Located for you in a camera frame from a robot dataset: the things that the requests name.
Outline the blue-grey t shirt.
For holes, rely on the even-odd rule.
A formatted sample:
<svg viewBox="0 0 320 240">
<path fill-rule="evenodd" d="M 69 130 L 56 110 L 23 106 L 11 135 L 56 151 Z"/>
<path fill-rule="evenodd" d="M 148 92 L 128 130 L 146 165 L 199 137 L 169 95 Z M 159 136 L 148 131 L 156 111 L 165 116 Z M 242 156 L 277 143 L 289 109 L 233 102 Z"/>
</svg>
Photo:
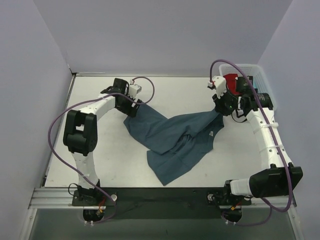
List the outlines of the blue-grey t shirt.
<svg viewBox="0 0 320 240">
<path fill-rule="evenodd" d="M 215 110 L 167 118 L 145 104 L 123 124 L 148 149 L 148 166 L 164 186 L 188 173 L 212 151 L 215 136 L 224 127 L 223 115 Z"/>
</svg>

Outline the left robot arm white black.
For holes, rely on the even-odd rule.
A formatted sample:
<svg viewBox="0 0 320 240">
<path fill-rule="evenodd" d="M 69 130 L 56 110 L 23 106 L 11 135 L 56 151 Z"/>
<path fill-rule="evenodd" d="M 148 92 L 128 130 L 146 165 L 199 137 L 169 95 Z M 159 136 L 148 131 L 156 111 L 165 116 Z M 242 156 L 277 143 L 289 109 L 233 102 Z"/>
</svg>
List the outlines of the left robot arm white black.
<svg viewBox="0 0 320 240">
<path fill-rule="evenodd" d="M 98 143 L 98 121 L 108 111 L 116 109 L 129 117 L 135 117 L 139 106 L 134 105 L 142 87 L 134 81 L 115 78 L 113 85 L 102 90 L 98 101 L 79 110 L 69 110 L 63 133 L 63 144 L 74 158 L 78 174 L 77 197 L 95 206 L 103 199 L 97 189 L 100 179 L 95 170 L 93 151 Z"/>
</svg>

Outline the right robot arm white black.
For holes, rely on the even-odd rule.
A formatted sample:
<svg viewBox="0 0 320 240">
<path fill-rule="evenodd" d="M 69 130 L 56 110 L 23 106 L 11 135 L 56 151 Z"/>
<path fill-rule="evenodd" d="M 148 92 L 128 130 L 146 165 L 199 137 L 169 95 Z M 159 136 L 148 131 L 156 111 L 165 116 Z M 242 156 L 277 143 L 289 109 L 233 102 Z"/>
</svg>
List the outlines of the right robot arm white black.
<svg viewBox="0 0 320 240">
<path fill-rule="evenodd" d="M 261 159 L 260 172 L 228 182 L 229 187 L 221 192 L 223 201 L 233 204 L 240 196 L 288 196 L 303 177 L 303 171 L 294 166 L 283 146 L 270 96 L 257 92 L 236 96 L 228 90 L 227 81 L 222 76 L 214 76 L 208 87 L 215 90 L 212 99 L 218 113 L 230 116 L 235 110 L 243 112 L 251 125 Z"/>
</svg>

